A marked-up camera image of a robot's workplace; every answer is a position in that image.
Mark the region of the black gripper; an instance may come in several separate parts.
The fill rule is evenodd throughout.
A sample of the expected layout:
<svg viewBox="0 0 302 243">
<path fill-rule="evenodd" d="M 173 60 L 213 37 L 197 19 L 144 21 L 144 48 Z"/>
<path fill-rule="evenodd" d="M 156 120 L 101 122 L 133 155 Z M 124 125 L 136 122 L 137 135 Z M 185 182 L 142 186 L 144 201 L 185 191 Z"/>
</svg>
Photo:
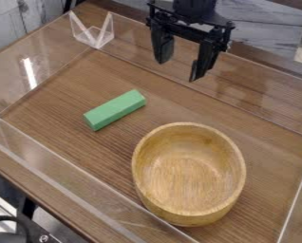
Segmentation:
<svg viewBox="0 0 302 243">
<path fill-rule="evenodd" d="M 149 0 L 146 25 L 158 63 L 165 64 L 174 53 L 174 37 L 200 44 L 189 81 L 202 78 L 212 69 L 217 54 L 226 51 L 236 24 L 216 11 L 217 0 Z"/>
</svg>

